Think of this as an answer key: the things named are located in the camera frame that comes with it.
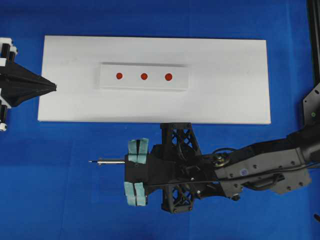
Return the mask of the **black white left-arm gripper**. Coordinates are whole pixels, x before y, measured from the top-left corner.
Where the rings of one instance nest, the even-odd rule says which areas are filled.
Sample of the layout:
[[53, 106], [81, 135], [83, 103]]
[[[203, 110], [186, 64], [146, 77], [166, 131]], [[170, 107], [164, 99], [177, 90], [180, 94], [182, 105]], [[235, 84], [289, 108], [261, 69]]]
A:
[[[21, 103], [51, 93], [57, 90], [57, 85], [48, 79], [37, 75], [23, 66], [15, 63], [18, 54], [13, 40], [8, 37], [0, 38], [0, 131], [7, 130], [7, 113], [12, 107]], [[42, 86], [14, 86], [10, 79], [14, 78]]]

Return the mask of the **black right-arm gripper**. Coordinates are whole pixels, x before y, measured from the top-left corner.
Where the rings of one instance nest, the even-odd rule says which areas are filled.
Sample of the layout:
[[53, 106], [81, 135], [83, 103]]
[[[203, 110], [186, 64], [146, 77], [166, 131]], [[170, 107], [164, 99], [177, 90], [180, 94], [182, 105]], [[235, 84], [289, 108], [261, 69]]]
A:
[[162, 210], [189, 212], [196, 199], [220, 195], [211, 154], [203, 155], [191, 123], [162, 123], [161, 143], [149, 149], [149, 139], [128, 142], [124, 168], [127, 204], [145, 207], [148, 197], [162, 191]]

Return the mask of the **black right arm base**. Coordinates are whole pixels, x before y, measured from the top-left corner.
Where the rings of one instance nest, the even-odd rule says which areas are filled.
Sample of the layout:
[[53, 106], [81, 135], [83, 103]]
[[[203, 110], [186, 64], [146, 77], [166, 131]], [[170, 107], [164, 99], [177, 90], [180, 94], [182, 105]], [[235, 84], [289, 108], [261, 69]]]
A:
[[303, 99], [303, 128], [320, 123], [320, 84], [318, 83]]

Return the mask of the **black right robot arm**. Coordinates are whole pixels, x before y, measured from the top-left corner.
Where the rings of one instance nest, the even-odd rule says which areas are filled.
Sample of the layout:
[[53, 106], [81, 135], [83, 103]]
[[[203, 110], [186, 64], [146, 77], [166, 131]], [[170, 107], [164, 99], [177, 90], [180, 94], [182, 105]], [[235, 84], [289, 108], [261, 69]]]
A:
[[197, 199], [240, 199], [243, 189], [284, 194], [311, 182], [309, 167], [320, 162], [320, 126], [313, 124], [286, 138], [203, 154], [190, 123], [163, 123], [161, 143], [130, 140], [124, 164], [127, 203], [144, 207], [162, 191], [161, 208], [191, 211]]

